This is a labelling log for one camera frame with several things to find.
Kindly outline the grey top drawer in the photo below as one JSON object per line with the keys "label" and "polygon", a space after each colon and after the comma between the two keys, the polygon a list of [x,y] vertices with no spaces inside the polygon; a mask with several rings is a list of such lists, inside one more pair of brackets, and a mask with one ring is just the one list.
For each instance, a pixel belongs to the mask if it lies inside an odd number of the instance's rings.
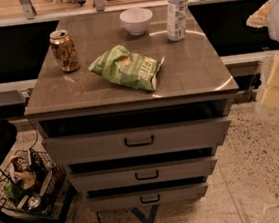
{"label": "grey top drawer", "polygon": [[229,125],[230,118],[219,117],[46,138],[42,144],[55,162],[72,165],[221,145]]}

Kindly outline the grey drawer cabinet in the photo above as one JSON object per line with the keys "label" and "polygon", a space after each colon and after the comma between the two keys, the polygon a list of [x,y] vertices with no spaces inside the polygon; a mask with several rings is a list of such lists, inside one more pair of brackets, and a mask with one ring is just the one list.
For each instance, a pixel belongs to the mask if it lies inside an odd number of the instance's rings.
{"label": "grey drawer cabinet", "polygon": [[60,22],[81,66],[66,74],[48,53],[27,106],[44,148],[97,212],[201,198],[230,125],[237,83],[196,20],[169,42],[165,7],[152,14],[140,36],[118,12]]}

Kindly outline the clear water bottle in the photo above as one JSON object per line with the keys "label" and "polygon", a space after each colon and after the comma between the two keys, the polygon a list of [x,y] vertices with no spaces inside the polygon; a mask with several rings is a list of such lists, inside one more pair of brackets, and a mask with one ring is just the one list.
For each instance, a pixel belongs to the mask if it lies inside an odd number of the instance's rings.
{"label": "clear water bottle", "polygon": [[167,0],[167,39],[180,41],[186,34],[188,0]]}

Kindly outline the green chip bag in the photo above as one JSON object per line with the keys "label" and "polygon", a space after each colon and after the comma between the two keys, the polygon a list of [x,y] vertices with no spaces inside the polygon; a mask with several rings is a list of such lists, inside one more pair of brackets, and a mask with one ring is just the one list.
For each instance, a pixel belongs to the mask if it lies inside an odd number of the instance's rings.
{"label": "green chip bag", "polygon": [[88,70],[110,83],[153,92],[157,88],[157,72],[164,60],[164,57],[155,60],[139,53],[132,53],[118,44],[96,58]]}

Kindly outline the white bowl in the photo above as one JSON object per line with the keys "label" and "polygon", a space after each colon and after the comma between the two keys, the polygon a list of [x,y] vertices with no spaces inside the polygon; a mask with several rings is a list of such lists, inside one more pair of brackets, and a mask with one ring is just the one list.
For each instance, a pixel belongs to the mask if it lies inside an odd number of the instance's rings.
{"label": "white bowl", "polygon": [[152,11],[146,8],[127,9],[120,14],[120,21],[132,35],[142,35],[153,17]]}

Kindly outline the blue tape cross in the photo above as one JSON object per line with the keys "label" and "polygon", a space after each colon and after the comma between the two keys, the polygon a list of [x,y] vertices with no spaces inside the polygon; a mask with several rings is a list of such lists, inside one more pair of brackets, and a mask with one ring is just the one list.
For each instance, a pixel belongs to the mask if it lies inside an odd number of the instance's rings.
{"label": "blue tape cross", "polygon": [[148,215],[143,214],[140,209],[132,208],[131,212],[141,223],[155,223],[156,214],[158,212],[159,207],[157,205],[151,206],[151,210]]}

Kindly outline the gold soda can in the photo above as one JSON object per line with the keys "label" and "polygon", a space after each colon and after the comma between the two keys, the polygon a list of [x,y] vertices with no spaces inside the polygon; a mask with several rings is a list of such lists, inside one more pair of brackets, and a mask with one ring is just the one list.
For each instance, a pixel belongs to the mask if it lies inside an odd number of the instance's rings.
{"label": "gold soda can", "polygon": [[73,72],[80,67],[75,44],[67,30],[55,30],[49,34],[53,55],[64,72]]}

